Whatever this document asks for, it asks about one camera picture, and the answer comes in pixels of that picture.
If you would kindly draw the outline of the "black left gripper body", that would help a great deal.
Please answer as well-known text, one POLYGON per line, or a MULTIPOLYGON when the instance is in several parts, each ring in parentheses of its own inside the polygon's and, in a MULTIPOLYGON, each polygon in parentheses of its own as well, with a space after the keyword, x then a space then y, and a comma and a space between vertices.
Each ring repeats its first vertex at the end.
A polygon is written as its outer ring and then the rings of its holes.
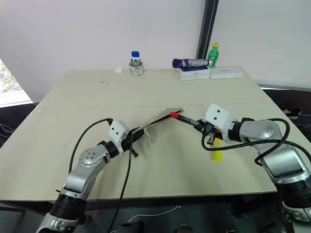
POLYGON ((121 142, 121 147, 124 152, 130 151, 135 158, 138 157, 138 153, 133 149, 133 144, 139 139, 139 134, 129 133, 125 139, 121 142))

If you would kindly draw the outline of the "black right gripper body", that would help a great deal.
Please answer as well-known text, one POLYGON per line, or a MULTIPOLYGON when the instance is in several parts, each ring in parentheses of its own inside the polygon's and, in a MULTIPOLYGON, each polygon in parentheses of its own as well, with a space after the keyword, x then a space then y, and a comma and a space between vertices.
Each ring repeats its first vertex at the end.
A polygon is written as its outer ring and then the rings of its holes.
POLYGON ((201 144, 203 146, 213 146, 216 139, 222 140, 223 136, 219 130, 217 130, 212 124, 206 122, 202 126, 202 139, 201 144))

